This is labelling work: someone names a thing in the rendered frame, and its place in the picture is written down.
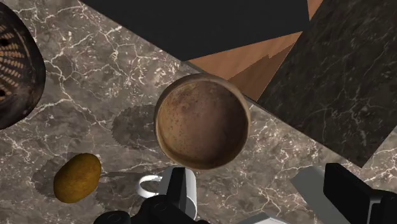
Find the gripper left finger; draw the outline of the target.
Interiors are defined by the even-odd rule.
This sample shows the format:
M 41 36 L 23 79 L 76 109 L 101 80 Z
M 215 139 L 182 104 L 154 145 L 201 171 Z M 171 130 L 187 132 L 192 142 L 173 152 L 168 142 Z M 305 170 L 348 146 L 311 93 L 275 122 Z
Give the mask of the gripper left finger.
M 130 216 L 125 211 L 108 211 L 97 217 L 93 224 L 197 224 L 186 213 L 185 168 L 175 168 L 165 195 L 146 199 L 138 213 Z

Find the yellow-brown oval fruit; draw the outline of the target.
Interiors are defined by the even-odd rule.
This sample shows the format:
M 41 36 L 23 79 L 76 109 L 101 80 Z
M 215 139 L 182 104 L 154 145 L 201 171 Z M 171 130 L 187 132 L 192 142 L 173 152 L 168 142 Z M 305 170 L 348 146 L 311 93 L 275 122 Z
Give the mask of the yellow-brown oval fruit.
M 66 162 L 53 181 L 55 197 L 72 204 L 90 195 L 101 177 L 101 162 L 91 153 L 80 153 Z

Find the white mug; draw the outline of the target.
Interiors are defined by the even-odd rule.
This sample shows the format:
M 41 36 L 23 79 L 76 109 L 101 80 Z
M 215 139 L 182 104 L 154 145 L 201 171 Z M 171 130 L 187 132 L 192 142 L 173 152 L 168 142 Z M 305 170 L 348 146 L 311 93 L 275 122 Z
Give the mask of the white mug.
M 154 197 L 156 195 L 165 195 L 167 193 L 168 185 L 171 180 L 171 174 L 174 168 L 179 168 L 179 166 L 170 166 L 159 175 L 152 174 L 143 176 L 136 184 L 137 193 L 145 199 Z M 158 188 L 154 192 L 148 191 L 142 187 L 143 183 L 150 181 L 158 183 Z

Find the dark patterned woven bowl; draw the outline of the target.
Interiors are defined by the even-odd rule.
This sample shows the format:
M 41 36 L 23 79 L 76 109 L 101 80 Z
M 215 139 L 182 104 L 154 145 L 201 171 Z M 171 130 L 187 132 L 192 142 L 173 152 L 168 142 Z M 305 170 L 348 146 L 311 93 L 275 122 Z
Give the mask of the dark patterned woven bowl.
M 45 89 L 46 67 L 18 15 L 0 2 L 0 130 L 28 116 Z

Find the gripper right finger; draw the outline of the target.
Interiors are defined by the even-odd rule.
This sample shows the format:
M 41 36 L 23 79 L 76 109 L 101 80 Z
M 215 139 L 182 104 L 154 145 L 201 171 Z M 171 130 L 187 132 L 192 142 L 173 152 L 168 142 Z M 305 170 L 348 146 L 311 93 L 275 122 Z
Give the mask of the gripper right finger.
M 290 182 L 324 224 L 397 224 L 397 193 L 368 186 L 339 163 L 306 167 Z

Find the brown speckled ceramic bowl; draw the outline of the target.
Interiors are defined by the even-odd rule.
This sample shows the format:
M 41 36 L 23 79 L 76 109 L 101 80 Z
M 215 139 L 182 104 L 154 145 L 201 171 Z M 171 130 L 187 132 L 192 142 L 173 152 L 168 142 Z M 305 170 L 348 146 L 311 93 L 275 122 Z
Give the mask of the brown speckled ceramic bowl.
M 171 83 L 154 111 L 154 133 L 162 152 L 189 169 L 230 163 L 244 149 L 251 115 L 243 94 L 210 74 L 191 74 Z

